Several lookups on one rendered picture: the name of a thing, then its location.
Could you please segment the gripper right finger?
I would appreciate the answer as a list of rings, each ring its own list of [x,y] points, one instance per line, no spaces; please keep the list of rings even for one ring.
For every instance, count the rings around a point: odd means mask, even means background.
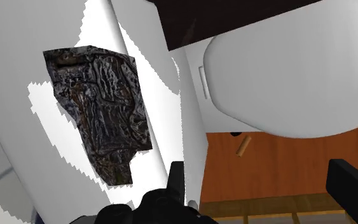
[[[331,159],[326,190],[358,224],[358,169],[344,159]]]

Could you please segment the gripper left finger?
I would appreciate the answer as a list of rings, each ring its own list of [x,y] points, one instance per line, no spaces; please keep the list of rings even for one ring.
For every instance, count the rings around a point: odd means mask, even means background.
[[[138,208],[111,204],[93,216],[80,216],[70,224],[219,224],[195,208],[184,205],[184,162],[171,163],[167,186],[144,194]]]

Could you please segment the small tan cylinder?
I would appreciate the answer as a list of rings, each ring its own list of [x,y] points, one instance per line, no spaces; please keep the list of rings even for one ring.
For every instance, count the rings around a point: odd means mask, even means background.
[[[236,155],[238,157],[241,157],[244,154],[244,151],[246,150],[247,146],[249,145],[252,137],[251,136],[245,136],[240,143],[240,146],[238,147],[238,150],[236,151]]]

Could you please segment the mottled grey brown flat object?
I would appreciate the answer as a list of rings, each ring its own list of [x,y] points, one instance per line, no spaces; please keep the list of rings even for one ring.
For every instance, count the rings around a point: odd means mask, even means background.
[[[91,45],[43,56],[53,94],[75,121],[95,172],[108,186],[131,185],[131,160],[152,148],[135,59]]]

